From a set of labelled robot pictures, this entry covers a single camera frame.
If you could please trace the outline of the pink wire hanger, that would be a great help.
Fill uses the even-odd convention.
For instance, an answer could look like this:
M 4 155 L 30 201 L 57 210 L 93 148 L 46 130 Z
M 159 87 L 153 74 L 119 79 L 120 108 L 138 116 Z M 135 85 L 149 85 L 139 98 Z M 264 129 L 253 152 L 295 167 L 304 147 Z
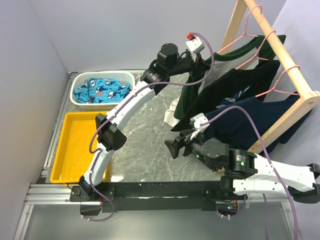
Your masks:
M 239 35 L 236 38 L 237 32 L 240 28 L 240 25 L 242 23 L 242 19 L 245 15 L 245 12 L 249 8 L 249 12 L 247 13 L 245 22 L 244 22 L 244 29 L 241 35 Z M 263 8 L 260 4 L 254 4 L 253 8 L 248 7 L 248 4 L 244 0 L 237 0 L 236 4 L 233 8 L 231 18 L 229 20 L 227 30 L 225 32 L 222 45 L 220 47 L 220 50 L 217 52 L 220 55 L 225 55 L 230 52 L 231 46 L 240 40 L 243 37 L 257 37 L 257 35 L 254 34 L 248 34 L 247 28 L 248 28 L 248 21 L 249 21 L 249 16 L 252 13 L 252 11 L 256 8 L 259 8 L 260 15 L 263 15 Z

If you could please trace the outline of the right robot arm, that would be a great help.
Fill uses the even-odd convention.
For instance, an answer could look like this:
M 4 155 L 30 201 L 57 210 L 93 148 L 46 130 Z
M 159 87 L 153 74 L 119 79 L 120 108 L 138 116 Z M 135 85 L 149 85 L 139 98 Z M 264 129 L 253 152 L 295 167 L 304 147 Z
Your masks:
M 203 133 L 194 136 L 192 130 L 183 130 L 173 140 L 165 140 L 173 159 L 194 155 L 212 172 L 224 170 L 220 178 L 219 195 L 228 200 L 234 195 L 265 194 L 288 196 L 304 204 L 320 201 L 319 165 L 296 166 L 276 161 L 241 149 L 229 147 L 216 138 L 205 139 Z

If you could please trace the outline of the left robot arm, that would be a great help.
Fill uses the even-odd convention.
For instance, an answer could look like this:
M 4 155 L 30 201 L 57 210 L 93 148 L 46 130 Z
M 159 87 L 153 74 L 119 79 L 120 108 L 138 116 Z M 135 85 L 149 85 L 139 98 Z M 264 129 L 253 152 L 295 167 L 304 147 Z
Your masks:
M 92 136 L 97 140 L 96 149 L 89 145 L 93 155 L 87 171 L 80 177 L 78 186 L 82 196 L 88 201 L 103 197 L 99 185 L 110 163 L 112 156 L 122 148 L 127 137 L 122 133 L 131 117 L 149 100 L 154 98 L 167 85 L 172 85 L 171 76 L 192 72 L 204 63 L 200 52 L 207 47 L 213 54 L 212 47 L 204 40 L 189 40 L 186 42 L 187 54 L 179 54 L 178 47 L 173 43 L 165 43 L 140 77 L 135 88 L 107 114 L 97 114 L 95 117 L 96 131 Z

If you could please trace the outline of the white green t shirt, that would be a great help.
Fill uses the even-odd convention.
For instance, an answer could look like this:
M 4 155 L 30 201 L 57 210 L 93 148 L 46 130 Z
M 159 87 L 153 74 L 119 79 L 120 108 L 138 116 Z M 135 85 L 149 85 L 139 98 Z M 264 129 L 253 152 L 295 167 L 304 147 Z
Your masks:
M 216 81 L 219 77 L 227 73 L 229 70 L 237 68 L 239 65 L 250 59 L 256 53 L 257 48 L 261 45 L 264 38 L 265 37 L 263 35 L 258 35 L 257 37 L 252 38 L 245 45 L 224 55 L 215 52 L 214 57 L 211 59 L 211 63 L 213 63 L 213 70 L 211 71 L 208 78 L 206 78 L 206 80 L 201 83 L 192 86 L 184 86 L 182 88 L 180 96 L 177 99 L 173 100 L 169 108 L 165 111 L 163 120 L 164 123 L 168 124 L 171 127 L 174 127 L 186 115 L 196 97 L 205 87 Z M 263 47 L 260 49 L 259 56 L 269 60 L 275 58 L 276 55 L 267 40 L 264 42 Z M 255 58 L 244 65 L 241 69 L 251 70 L 254 69 L 259 63 L 265 62 L 266 60 Z M 202 78 L 198 76 L 195 80 L 193 80 L 189 76 L 186 82 L 193 83 L 201 80 Z

